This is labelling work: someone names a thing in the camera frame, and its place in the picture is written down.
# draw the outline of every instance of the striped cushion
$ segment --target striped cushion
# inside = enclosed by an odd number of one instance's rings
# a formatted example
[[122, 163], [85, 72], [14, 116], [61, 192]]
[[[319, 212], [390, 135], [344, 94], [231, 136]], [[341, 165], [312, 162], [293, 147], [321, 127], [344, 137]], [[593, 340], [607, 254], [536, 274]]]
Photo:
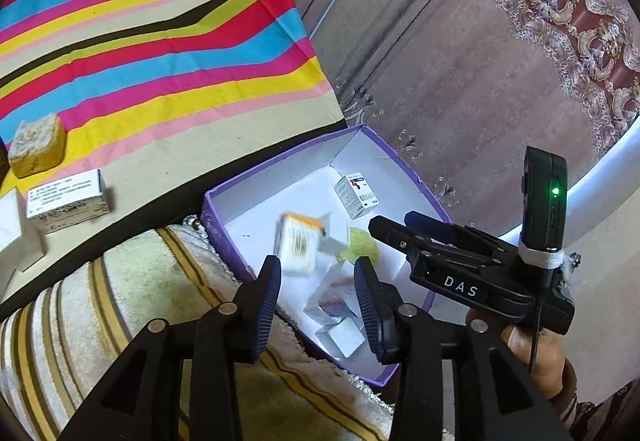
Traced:
[[0, 56], [2, 140], [52, 112], [68, 133], [59, 167], [0, 194], [268, 107], [326, 97], [310, 128], [339, 114], [293, 0], [8, 0]]
[[[53, 441], [149, 320], [195, 319], [231, 299], [237, 286], [192, 228], [142, 233], [2, 322], [0, 391], [35, 440]], [[308, 358], [279, 319], [261, 363], [237, 365], [236, 372], [249, 441], [388, 437], [391, 411], [331, 364]], [[189, 435], [189, 376], [186, 363], [178, 426], [183, 440]]]

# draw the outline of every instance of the white tape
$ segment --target white tape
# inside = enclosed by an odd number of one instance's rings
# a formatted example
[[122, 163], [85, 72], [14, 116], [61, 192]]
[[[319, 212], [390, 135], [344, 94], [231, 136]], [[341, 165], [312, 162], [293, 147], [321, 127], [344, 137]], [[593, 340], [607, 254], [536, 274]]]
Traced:
[[539, 251], [529, 249], [525, 243], [518, 243], [518, 255], [526, 263], [543, 269], [556, 269], [564, 260], [564, 249], [559, 251]]

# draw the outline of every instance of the rainbow striped fabric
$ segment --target rainbow striped fabric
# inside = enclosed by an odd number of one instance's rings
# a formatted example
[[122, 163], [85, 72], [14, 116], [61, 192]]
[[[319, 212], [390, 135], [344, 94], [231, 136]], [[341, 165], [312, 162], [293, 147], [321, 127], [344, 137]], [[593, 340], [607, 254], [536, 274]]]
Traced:
[[331, 92], [293, 0], [7, 0], [0, 136], [57, 113], [63, 163], [22, 192], [194, 126]]

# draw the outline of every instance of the black cable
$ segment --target black cable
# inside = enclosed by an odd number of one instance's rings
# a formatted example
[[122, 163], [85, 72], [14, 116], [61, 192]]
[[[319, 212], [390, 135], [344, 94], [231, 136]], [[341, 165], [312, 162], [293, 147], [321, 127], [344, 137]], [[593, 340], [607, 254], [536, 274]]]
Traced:
[[536, 357], [538, 356], [538, 341], [540, 340], [540, 321], [542, 320], [542, 308], [545, 304], [545, 293], [540, 295], [536, 299], [536, 324], [533, 330], [533, 338], [531, 341], [531, 355], [529, 357], [529, 367], [527, 371], [529, 374], [533, 374], [533, 370], [536, 368]]

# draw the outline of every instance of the purple box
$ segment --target purple box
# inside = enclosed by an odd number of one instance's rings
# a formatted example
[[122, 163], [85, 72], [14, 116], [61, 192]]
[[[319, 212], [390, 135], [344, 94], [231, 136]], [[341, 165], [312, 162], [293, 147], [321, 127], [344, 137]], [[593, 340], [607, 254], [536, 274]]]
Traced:
[[[354, 172], [363, 174], [380, 204], [371, 213], [350, 220], [334, 185], [341, 176]], [[202, 222], [223, 261], [239, 280], [247, 281], [255, 278], [264, 257], [273, 253], [276, 220], [284, 211], [311, 217], [331, 211], [344, 216], [351, 227], [366, 230], [375, 215], [402, 222], [412, 210], [449, 222], [417, 174], [371, 128], [358, 126], [319, 136], [209, 190]], [[377, 244], [380, 279], [394, 284], [405, 301], [429, 310], [434, 293], [408, 280], [401, 252]], [[303, 308], [331, 264], [329, 254], [319, 252], [312, 275], [283, 276], [278, 299], [279, 309], [320, 348], [315, 331], [321, 325], [306, 316]], [[395, 365], [381, 365], [366, 342], [351, 357], [334, 361], [378, 386], [385, 385], [396, 369]]]

